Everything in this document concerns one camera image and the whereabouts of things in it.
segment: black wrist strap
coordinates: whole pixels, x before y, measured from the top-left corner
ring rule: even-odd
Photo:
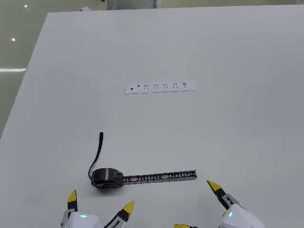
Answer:
[[[100,154],[100,151],[101,151],[101,147],[103,145],[103,140],[104,140],[104,133],[103,132],[100,132],[99,134],[99,145],[98,145],[98,149],[97,149],[97,154],[96,154],[96,157],[91,165],[91,167],[89,168],[89,172],[88,172],[88,176],[89,178],[91,179],[91,169],[92,167],[94,166],[94,164],[96,163],[96,161],[98,160],[98,157],[99,157],[99,154]]]

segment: robotic hand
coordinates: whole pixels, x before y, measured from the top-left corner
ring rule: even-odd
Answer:
[[[134,201],[128,203],[107,225],[103,226],[96,215],[78,212],[77,196],[74,190],[67,200],[67,210],[60,226],[61,228],[123,228],[131,216],[134,203]]]
[[[261,221],[240,206],[239,202],[231,195],[226,194],[222,187],[210,180],[207,181],[213,193],[226,209],[219,228],[265,228]],[[197,228],[188,225],[174,225],[174,228]]]

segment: power strip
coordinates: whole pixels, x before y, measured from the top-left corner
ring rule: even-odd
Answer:
[[[193,80],[182,82],[133,83],[125,86],[126,94],[193,91]]]

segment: floor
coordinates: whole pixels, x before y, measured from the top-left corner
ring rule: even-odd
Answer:
[[[157,0],[158,8],[304,4],[304,0]],[[108,0],[0,1],[0,136],[48,12],[107,10]],[[153,0],[116,0],[115,8],[153,8]]]

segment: measuring tape blade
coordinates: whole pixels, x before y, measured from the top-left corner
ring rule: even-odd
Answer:
[[[190,181],[197,177],[196,171],[165,172],[148,175],[124,176],[123,185],[158,183],[170,181]]]

